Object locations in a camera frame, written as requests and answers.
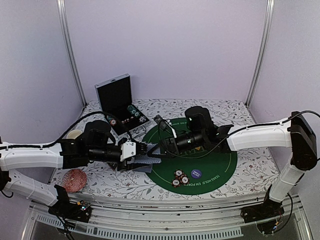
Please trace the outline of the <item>purple small blind button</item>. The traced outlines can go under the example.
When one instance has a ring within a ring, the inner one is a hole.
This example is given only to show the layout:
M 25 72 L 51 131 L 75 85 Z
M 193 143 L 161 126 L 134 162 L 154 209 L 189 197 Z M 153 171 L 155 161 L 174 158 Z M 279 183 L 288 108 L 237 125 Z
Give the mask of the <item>purple small blind button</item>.
M 202 172 L 199 169 L 193 169 L 191 171 L 191 177 L 194 179 L 200 179 L 202 177 Z

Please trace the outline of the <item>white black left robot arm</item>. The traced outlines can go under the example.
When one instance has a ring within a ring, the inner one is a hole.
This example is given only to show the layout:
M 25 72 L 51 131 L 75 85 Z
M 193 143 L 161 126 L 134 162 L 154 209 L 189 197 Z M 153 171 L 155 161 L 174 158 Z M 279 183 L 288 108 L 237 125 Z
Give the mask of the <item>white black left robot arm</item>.
M 123 138 L 117 143 L 111 126 L 103 120 L 86 123 L 84 131 L 75 139 L 60 137 L 39 145 L 1 142 L 0 190 L 54 206 L 63 217 L 70 217 L 75 210 L 64 187 L 41 183 L 22 175 L 18 169 L 75 169 L 98 161 L 126 170 L 133 158 L 144 156 L 147 150 L 145 143 L 132 138 Z

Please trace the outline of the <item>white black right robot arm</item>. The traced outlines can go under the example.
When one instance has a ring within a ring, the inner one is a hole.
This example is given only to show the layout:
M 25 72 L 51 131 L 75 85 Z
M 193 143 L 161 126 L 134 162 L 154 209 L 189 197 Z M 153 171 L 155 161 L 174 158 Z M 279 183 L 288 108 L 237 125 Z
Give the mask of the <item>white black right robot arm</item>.
M 288 192 L 305 172 L 313 169 L 319 161 L 316 134 L 303 117 L 303 111 L 294 111 L 288 118 L 269 123 L 246 126 L 230 124 L 219 127 L 214 125 L 207 108 L 193 106 L 184 114 L 189 131 L 160 140 L 147 151 L 147 156 L 178 157 L 181 153 L 200 146 L 218 153 L 269 147 L 291 149 L 288 163 L 270 186 L 264 203 L 258 208 L 262 218 L 269 218 L 274 214 Z

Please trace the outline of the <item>red black 100 chip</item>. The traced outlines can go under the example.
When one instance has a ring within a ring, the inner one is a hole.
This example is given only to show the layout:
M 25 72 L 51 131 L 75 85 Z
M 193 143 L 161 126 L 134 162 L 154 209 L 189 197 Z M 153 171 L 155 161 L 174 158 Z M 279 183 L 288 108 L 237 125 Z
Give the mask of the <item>red black 100 chip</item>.
M 184 172 L 181 169 L 177 169 L 174 171 L 174 177 L 176 179 L 179 179 L 180 177 L 182 177 L 184 175 Z

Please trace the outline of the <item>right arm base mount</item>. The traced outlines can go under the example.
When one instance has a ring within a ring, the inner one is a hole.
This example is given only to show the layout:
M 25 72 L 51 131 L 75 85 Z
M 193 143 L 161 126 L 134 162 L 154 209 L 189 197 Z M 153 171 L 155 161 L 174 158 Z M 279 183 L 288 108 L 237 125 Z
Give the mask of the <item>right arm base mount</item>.
M 276 220 L 276 217 L 281 219 L 284 213 L 282 203 L 267 199 L 263 203 L 243 207 L 240 211 L 240 216 L 245 223 L 264 220 L 264 222 L 258 223 L 256 227 L 260 233 L 269 235 L 275 232 L 280 223 L 279 220 Z

